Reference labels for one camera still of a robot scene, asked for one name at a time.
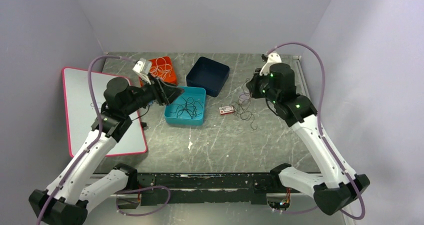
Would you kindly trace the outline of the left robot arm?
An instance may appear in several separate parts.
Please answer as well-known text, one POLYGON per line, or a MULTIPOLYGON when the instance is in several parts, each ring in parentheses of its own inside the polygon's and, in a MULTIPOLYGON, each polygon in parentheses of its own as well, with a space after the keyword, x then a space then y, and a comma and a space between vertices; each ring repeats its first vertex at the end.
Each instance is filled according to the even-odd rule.
POLYGON ((117 165, 92 184, 88 180, 132 125, 131 114, 151 102, 169 105, 183 93, 183 88, 154 77, 142 87, 131 86, 123 77, 111 79, 103 93, 105 102, 96 109, 97 118, 80 150, 46 189, 36 189, 29 196, 37 223, 81 225, 111 195, 134 192, 139 185, 137 170, 126 164, 117 165))

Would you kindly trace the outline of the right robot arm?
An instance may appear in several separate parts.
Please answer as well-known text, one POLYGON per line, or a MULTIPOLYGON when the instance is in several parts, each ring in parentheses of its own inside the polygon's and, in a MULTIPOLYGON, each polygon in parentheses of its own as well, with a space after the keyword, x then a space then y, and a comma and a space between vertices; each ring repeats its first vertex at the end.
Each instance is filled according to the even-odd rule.
POLYGON ((326 215, 357 200, 370 180, 357 174, 336 149, 311 100, 296 92, 290 66, 280 62, 256 68, 246 87, 253 99, 265 99, 267 107, 298 135, 320 171, 306 173, 284 163, 271 170, 270 187, 275 192, 290 188, 308 195, 326 215))

